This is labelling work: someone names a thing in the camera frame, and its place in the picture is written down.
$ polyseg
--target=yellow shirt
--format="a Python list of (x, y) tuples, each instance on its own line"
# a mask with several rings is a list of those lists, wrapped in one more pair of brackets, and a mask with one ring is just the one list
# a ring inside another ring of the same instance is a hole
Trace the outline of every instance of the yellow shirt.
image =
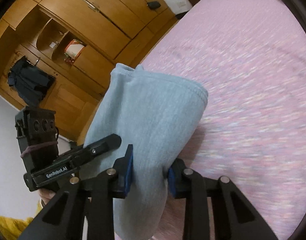
[[(37, 205), (38, 214), (42, 210), (42, 205)], [(33, 221), (33, 218), (27, 218), (26, 220), (7, 218), (0, 216), (0, 232), (6, 240), (16, 240), (24, 229)]]

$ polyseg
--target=human hand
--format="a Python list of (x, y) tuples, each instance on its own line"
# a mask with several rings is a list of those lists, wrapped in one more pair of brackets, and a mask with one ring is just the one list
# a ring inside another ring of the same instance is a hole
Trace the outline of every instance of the human hand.
[(38, 195), (40, 195), (45, 205), (55, 196), (55, 194), (55, 192), (45, 188), (40, 188), (38, 190)]

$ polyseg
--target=black cable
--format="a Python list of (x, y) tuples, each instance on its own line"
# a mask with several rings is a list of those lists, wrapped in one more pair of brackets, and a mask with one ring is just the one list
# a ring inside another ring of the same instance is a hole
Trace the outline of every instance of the black cable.
[(56, 141), (58, 141), (58, 136), (59, 136), (59, 129), (57, 128), (57, 126), (55, 126), (56, 131), (57, 131), (57, 135), (56, 135)]

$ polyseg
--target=hanging dark clothes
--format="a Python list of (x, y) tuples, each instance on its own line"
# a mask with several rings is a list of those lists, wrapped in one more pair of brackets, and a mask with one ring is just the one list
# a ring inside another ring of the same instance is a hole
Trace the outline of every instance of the hanging dark clothes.
[(23, 56), (8, 73), (8, 85), (14, 87), (18, 95), (29, 106), (38, 106), (46, 96), (55, 78), (32, 65)]

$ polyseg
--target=folded garment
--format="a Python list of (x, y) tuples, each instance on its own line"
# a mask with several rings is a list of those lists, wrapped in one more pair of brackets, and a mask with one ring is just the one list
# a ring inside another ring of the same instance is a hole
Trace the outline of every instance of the folded garment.
[(114, 227), (123, 240), (147, 240), (154, 234), (167, 197), (167, 171), (196, 129), (208, 93), (199, 83), (135, 70), (117, 64), (111, 84), (88, 130), (85, 146), (111, 133), (119, 149), (99, 156), (81, 170), (96, 176), (134, 147), (133, 184), (125, 200), (114, 199)]

